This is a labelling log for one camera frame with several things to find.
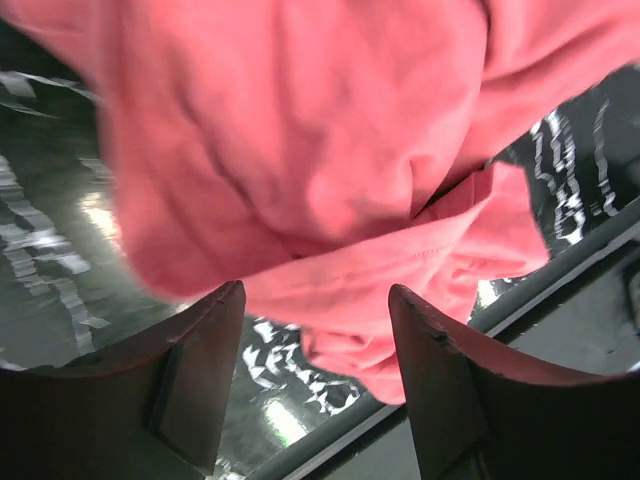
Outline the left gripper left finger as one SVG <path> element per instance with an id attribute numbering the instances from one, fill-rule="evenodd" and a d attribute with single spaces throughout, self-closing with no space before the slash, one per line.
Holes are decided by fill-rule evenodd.
<path id="1" fill-rule="evenodd" d="M 1 373 L 5 479 L 203 479 L 215 470 L 246 295 L 224 284 L 62 367 Z"/>

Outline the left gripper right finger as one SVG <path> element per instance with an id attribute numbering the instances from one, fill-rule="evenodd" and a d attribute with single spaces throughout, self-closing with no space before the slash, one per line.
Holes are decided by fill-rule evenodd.
<path id="1" fill-rule="evenodd" d="M 425 479 L 635 479 L 639 376 L 599 376 L 510 348 L 408 288 L 389 293 Z"/>

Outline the salmon pink t shirt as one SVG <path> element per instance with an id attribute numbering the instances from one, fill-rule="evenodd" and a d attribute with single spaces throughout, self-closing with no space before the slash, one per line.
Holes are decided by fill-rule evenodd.
<path id="1" fill-rule="evenodd" d="M 639 57 L 635 1 L 5 1 L 99 103 L 122 249 L 172 299 L 234 279 L 310 363 L 405 400 L 387 296 L 466 322 L 549 258 L 496 161 Z"/>

